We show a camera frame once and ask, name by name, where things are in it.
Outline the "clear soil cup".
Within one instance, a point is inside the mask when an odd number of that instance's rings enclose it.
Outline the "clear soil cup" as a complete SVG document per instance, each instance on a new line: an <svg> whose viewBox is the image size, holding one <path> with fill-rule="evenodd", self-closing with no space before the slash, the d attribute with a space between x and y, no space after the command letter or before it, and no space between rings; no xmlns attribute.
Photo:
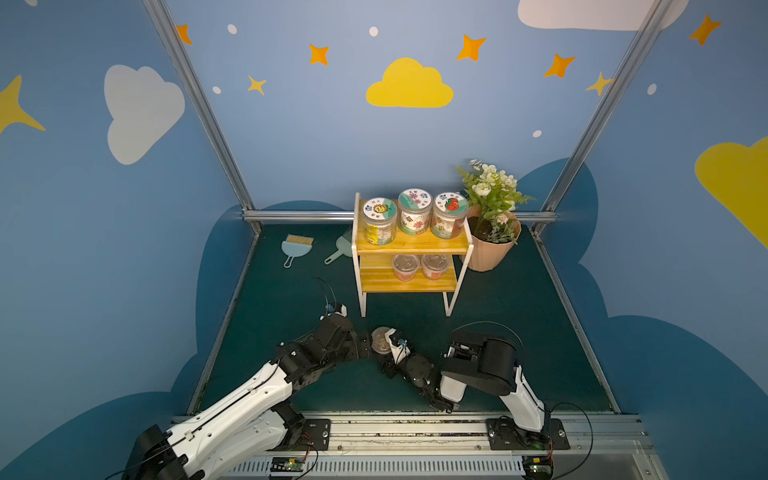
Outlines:
<svg viewBox="0 0 768 480"><path fill-rule="evenodd" d="M392 258L395 278L401 282L412 281L421 268L418 255L398 254Z"/></svg>
<svg viewBox="0 0 768 480"><path fill-rule="evenodd" d="M445 254L426 254L421 256L422 273L428 280L439 280L452 264Z"/></svg>
<svg viewBox="0 0 768 480"><path fill-rule="evenodd" d="M381 326L376 328L371 336L371 348L379 355L392 355L392 342L390 335L395 332L394 328Z"/></svg>

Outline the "sunflower label seed jar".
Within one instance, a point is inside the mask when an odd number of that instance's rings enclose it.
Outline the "sunflower label seed jar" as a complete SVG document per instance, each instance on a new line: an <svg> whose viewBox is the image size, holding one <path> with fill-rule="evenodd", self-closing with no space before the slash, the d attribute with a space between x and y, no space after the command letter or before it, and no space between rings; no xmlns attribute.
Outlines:
<svg viewBox="0 0 768 480"><path fill-rule="evenodd" d="M397 205L388 198L367 200L362 208L364 239L377 246L391 243L396 236Z"/></svg>

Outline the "pink flower label seed jar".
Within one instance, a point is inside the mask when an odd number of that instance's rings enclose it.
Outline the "pink flower label seed jar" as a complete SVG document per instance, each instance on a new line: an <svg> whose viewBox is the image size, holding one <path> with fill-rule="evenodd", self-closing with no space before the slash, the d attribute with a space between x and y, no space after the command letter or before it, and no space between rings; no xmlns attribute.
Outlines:
<svg viewBox="0 0 768 480"><path fill-rule="evenodd" d="M425 190L409 188L398 196L399 228L409 235L419 235L431 223L432 196Z"/></svg>

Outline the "strawberry label seed jar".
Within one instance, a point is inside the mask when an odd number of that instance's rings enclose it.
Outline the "strawberry label seed jar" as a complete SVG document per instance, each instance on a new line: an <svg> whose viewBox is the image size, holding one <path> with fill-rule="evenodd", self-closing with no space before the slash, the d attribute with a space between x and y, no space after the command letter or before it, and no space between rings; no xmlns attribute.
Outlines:
<svg viewBox="0 0 768 480"><path fill-rule="evenodd" d="M433 201L431 232L441 239L453 239L460 235L467 216L468 201L461 194L443 192Z"/></svg>

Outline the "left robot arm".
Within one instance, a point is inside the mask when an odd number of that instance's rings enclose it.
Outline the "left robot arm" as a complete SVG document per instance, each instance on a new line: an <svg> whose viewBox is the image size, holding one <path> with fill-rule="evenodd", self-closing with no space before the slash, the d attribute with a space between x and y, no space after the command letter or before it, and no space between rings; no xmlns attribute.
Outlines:
<svg viewBox="0 0 768 480"><path fill-rule="evenodd" d="M315 428L290 403L299 390L343 362L369 358L371 336L340 313L290 343L207 409L136 439L121 479L216 479L260 451L314 445Z"/></svg>

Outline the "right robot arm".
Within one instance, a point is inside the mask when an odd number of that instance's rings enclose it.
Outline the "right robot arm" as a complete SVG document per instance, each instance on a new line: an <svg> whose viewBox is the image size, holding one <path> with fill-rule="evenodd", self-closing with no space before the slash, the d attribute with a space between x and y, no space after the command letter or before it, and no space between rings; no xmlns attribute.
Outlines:
<svg viewBox="0 0 768 480"><path fill-rule="evenodd" d="M441 365L412 350L395 328L375 329L372 349L386 376L402 377L437 410L456 410L471 387L500 398L525 434L540 435L548 426L545 404L527 382L516 347L504 338L456 330Z"/></svg>

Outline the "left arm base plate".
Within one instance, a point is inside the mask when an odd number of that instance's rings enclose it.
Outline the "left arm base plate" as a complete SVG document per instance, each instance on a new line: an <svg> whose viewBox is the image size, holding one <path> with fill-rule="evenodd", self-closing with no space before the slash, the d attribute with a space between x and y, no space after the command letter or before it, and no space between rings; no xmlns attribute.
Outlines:
<svg viewBox="0 0 768 480"><path fill-rule="evenodd" d="M304 419L291 426L279 445L279 450L299 451L313 447L318 451L329 448L331 421L329 419Z"/></svg>

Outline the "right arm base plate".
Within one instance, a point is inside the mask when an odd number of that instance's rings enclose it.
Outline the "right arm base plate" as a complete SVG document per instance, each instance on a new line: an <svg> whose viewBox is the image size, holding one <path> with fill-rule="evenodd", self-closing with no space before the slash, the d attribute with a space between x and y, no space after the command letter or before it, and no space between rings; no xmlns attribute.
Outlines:
<svg viewBox="0 0 768 480"><path fill-rule="evenodd" d="M542 432L519 427L506 415L485 420L487 437L492 450L569 450L570 443L559 419L550 419Z"/></svg>

